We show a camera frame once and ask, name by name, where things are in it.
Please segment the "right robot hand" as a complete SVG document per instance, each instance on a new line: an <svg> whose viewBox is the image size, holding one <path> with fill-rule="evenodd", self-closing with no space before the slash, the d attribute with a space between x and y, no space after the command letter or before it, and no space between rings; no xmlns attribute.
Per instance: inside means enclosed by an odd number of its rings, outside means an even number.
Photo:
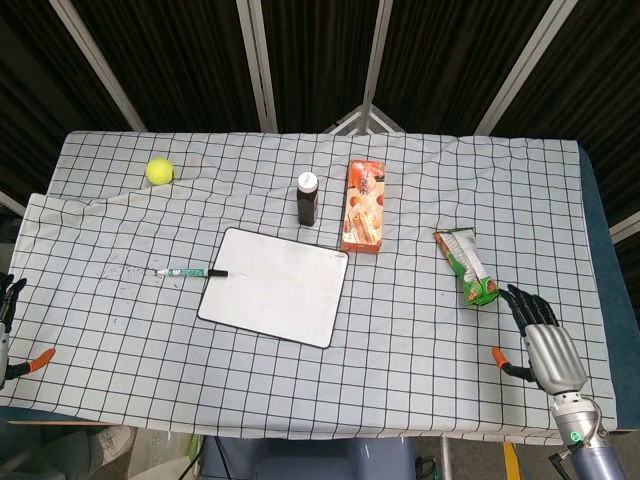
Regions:
<svg viewBox="0 0 640 480"><path fill-rule="evenodd" d="M492 356L507 375L536 383L550 396L579 392L587 375L575 344L550 304L514 285L499 291L511 309L529 358L529 366L515 366L494 347Z"/></svg>

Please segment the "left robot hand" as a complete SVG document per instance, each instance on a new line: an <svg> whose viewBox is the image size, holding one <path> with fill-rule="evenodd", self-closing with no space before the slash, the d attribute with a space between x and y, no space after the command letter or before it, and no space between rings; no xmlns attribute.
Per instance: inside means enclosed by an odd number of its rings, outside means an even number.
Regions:
<svg viewBox="0 0 640 480"><path fill-rule="evenodd" d="M9 340L17 301L26 286L25 278L15 280L13 274L1 274L1 388L9 380L34 373L51 362L56 349L45 350L38 358L12 365L9 361Z"/></svg>

